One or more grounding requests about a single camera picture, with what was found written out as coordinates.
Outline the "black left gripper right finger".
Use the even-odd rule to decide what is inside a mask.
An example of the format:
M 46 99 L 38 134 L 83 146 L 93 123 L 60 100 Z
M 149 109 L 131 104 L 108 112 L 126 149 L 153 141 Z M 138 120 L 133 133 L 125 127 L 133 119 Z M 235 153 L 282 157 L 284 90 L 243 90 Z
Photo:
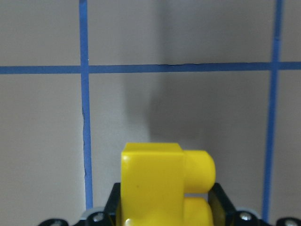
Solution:
M 214 226 L 232 225 L 236 208 L 219 183 L 215 183 L 208 192 L 208 203 L 212 211 Z

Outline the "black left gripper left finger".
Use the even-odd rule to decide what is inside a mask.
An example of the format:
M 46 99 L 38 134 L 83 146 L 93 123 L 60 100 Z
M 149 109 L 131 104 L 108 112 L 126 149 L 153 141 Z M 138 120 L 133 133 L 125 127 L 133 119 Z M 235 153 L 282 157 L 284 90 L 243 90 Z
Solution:
M 113 185 L 108 201 L 104 207 L 104 213 L 109 226 L 121 225 L 120 183 Z

